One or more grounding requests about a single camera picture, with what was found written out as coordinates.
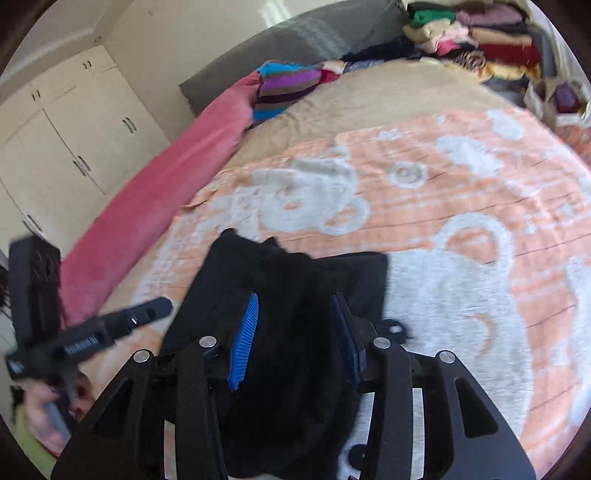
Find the left hand red nails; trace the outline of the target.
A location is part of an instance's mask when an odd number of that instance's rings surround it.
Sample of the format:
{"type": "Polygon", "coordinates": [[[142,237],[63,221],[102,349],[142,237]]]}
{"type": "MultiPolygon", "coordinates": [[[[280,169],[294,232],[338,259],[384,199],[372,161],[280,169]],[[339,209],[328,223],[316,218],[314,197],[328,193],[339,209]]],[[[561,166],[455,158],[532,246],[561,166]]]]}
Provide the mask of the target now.
{"type": "MultiPolygon", "coordinates": [[[[60,393],[56,387],[38,380],[27,380],[23,383],[24,409],[27,415],[29,430],[33,437],[54,457],[58,457],[67,440],[54,427],[45,406],[56,401],[60,393]]],[[[89,378],[79,373],[75,383],[75,395],[70,401],[69,413],[80,422],[92,407],[95,398],[92,395],[92,384],[89,378]]]]}

